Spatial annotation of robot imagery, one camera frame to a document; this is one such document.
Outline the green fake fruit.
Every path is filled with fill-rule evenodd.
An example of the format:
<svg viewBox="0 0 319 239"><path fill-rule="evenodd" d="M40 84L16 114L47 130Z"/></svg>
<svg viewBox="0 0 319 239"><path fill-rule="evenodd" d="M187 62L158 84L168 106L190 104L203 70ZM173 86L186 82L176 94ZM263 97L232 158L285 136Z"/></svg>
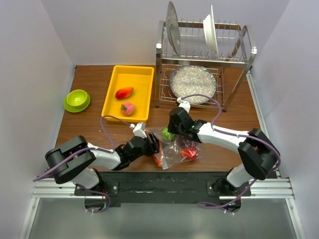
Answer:
<svg viewBox="0 0 319 239"><path fill-rule="evenodd" d="M174 141L174 139L175 139L175 135L173 133L169 132L167 127L162 129L162 136L165 140L167 140L169 142Z"/></svg>

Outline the clear zip top bag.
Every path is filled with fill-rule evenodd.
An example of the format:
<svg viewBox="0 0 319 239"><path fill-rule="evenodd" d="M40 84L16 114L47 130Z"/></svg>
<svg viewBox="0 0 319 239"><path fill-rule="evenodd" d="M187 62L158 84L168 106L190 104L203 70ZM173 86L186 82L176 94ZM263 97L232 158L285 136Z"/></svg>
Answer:
<svg viewBox="0 0 319 239"><path fill-rule="evenodd" d="M153 158L155 162L157 163L158 167L162 168L163 170L167 170L177 164L184 163L184 162L189 162L189 161L195 161L198 160L202 157L202 152L201 149L198 146L198 142L196 143L196 148L198 150L198 157L195 160L187 160L184 159L181 152L182 148L180 148L176 144L176 139L179 137L184 138L181 135L175 134L175 139L174 141L167 141L163 138L162 136L162 129L160 128L156 131L153 131L153 134L157 137L159 140L159 153L153 155Z"/></svg>

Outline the pink fake meat pack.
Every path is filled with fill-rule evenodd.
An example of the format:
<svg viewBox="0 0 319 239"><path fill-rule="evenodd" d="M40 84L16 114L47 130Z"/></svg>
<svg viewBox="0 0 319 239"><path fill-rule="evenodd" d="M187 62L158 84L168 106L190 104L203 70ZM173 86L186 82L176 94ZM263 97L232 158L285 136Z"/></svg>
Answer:
<svg viewBox="0 0 319 239"><path fill-rule="evenodd" d="M124 116L131 116L135 111L135 106L132 103L126 102L121 104L121 113Z"/></svg>

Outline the orange red fake mango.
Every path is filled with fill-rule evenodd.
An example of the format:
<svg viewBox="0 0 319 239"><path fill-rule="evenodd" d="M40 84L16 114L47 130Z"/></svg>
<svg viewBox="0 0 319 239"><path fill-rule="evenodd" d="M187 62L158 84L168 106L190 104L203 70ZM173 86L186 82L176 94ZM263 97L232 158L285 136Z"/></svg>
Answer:
<svg viewBox="0 0 319 239"><path fill-rule="evenodd" d="M115 97L117 100L122 100L130 97L134 92L134 87L125 87L116 91Z"/></svg>

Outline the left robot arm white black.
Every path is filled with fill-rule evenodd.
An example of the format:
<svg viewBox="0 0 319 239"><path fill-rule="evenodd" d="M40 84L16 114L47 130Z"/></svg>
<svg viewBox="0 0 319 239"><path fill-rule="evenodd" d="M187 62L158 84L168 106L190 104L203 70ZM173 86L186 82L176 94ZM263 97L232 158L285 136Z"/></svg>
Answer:
<svg viewBox="0 0 319 239"><path fill-rule="evenodd" d="M99 195L103 191L103 183L88 166L97 165L119 171L144 155L159 153L159 146L160 141L153 133L148 133L145 138L134 136L115 150L94 146L80 135L46 153L49 169L39 179L53 177L57 184L72 181L85 186L91 195Z"/></svg>

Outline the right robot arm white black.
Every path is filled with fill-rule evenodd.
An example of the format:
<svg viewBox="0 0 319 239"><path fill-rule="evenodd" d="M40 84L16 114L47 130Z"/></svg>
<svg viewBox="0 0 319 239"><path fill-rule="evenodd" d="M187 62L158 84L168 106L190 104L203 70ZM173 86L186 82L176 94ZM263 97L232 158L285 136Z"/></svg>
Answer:
<svg viewBox="0 0 319 239"><path fill-rule="evenodd" d="M217 179L215 191L232 196L249 180L265 180L280 163L280 154L259 129L236 131L218 127L204 120L193 120L188 111L176 107L169 113L168 131L197 143L210 143L239 154L242 164Z"/></svg>

